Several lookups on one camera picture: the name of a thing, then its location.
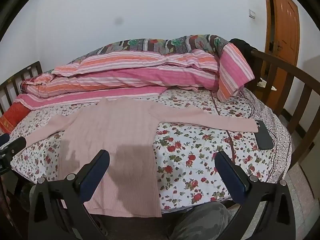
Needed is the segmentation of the pink knit sweater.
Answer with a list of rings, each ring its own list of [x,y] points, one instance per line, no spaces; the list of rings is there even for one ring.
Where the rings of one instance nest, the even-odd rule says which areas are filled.
[[[76,173],[100,150],[110,166],[88,212],[115,217],[161,217],[153,142],[160,123],[193,124],[233,132],[257,132],[253,119],[218,116],[197,107],[173,108],[134,99],[100,100],[70,115],[55,115],[27,136],[27,146],[63,132],[57,175]]]

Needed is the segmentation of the red pillow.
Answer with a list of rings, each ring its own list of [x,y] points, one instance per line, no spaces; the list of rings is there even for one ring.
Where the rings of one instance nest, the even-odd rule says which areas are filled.
[[[31,112],[20,102],[13,103],[1,116],[1,132],[10,134],[14,128]]]

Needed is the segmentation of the dark wooden headboard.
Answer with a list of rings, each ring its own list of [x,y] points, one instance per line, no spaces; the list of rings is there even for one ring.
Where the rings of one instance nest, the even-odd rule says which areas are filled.
[[[1,83],[1,115],[9,109],[16,97],[22,93],[20,89],[22,81],[39,74],[42,74],[42,67],[40,61],[36,61]]]

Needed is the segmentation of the camouflage trouser leg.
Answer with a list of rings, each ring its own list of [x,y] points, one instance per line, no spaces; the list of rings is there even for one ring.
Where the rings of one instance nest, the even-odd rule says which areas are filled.
[[[182,215],[169,239],[217,239],[230,221],[229,211],[220,202],[201,204]]]

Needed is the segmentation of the black smartphone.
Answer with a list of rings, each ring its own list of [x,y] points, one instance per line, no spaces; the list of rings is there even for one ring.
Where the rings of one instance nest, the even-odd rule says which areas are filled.
[[[257,141],[257,146],[260,150],[271,150],[274,147],[274,143],[268,132],[268,129],[261,120],[257,120],[256,124],[258,127],[258,132],[254,135]]]

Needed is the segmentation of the pink striped quilt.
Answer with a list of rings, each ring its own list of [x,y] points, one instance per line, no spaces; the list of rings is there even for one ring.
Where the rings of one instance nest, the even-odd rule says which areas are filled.
[[[95,102],[100,98],[161,94],[169,87],[204,88],[226,101],[254,79],[235,45],[220,56],[201,49],[162,55],[151,51],[113,51],[56,67],[21,84],[16,102],[31,110]]]

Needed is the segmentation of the floral bed sheet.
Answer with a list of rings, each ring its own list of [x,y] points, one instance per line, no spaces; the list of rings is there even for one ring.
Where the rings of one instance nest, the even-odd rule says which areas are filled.
[[[231,198],[215,168],[214,159],[219,151],[225,151],[247,175],[254,175],[263,182],[276,183],[289,169],[291,135],[272,109],[247,89],[224,103],[208,90],[168,89],[159,95],[135,99],[178,108],[194,106],[214,115],[261,120],[273,143],[270,150],[262,150],[253,133],[160,123],[153,152],[162,212]],[[9,142],[46,125],[56,114],[69,115],[92,104],[53,106],[31,111],[11,132]],[[25,149],[13,158],[12,169],[33,183],[42,176],[49,180],[57,179],[62,136],[63,132],[57,133]]]

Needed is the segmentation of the black garment on footboard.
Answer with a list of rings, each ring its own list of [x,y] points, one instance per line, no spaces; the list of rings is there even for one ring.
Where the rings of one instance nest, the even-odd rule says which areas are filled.
[[[238,38],[233,38],[230,42],[239,49],[243,56],[251,55],[251,51],[256,50],[256,48],[251,46],[249,43]]]

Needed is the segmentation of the orange wooden door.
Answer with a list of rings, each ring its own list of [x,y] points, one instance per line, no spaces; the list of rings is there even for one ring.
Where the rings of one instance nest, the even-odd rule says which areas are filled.
[[[266,0],[265,52],[297,65],[300,43],[298,7],[293,0]]]

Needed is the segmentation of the multicolour patterned blanket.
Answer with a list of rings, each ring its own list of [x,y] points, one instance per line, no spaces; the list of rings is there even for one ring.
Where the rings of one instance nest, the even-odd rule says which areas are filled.
[[[162,55],[190,53],[195,49],[203,50],[218,57],[221,56],[225,45],[229,41],[217,35],[189,35],[175,38],[172,40],[139,38],[114,42],[89,52],[86,55],[74,59],[71,63],[80,63],[84,59],[108,54],[113,51],[151,51]]]

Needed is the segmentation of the white wall switch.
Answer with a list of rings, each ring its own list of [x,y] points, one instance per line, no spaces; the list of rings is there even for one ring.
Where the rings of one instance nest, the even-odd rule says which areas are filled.
[[[255,12],[249,9],[249,17],[255,20]]]

